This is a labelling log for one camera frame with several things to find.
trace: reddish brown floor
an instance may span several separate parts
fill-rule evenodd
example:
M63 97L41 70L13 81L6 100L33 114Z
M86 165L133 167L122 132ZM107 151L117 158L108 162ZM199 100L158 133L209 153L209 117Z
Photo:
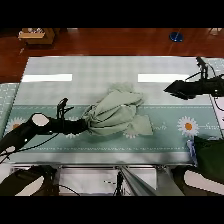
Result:
M184 40L172 42L179 31ZM161 55L224 57L224 32L214 28L61 29L51 46L25 45L18 32L0 33L0 83L19 82L28 57L65 55Z

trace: blue object on floor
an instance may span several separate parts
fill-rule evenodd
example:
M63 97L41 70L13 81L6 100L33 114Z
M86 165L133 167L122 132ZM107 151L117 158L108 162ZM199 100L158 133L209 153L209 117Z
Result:
M170 35L170 40L174 42L182 42L183 41L183 35L179 32L172 32Z

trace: dark green fabric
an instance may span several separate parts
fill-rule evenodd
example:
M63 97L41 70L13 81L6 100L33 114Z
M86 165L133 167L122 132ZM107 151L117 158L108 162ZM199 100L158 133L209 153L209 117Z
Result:
M194 138L198 169L205 178L224 184L224 140Z

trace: table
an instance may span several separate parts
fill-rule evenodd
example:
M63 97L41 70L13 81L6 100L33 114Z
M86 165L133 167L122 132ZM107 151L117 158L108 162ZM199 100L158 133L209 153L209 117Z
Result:
M77 119L85 108L104 96L114 82L132 82L135 91L143 92L145 102L139 114L148 114L153 136L128 139L122 133L108 137L59 135L35 149L11 155L9 163L59 164L183 164L191 163L187 137L177 125L184 119L195 120L199 136L221 137L220 128L208 95L184 101L163 90L169 83L139 83L138 74L192 75L198 72L194 57L150 56L63 56L31 57L9 116L5 133L16 122L23 122L34 112L56 115L56 105L64 97L75 106L67 119ZM36 76L52 78L56 74L72 76L71 81L27 82ZM36 136L26 147L49 136Z

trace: green cloth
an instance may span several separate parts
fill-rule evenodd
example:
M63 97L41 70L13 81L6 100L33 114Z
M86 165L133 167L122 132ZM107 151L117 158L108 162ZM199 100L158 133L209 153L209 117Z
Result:
M205 178L224 184L224 140L194 137L198 169Z
M88 131L94 135L110 135L124 131L129 135L152 135L149 117L136 115L143 103L143 94L136 93L130 83L113 84L108 94L84 112Z

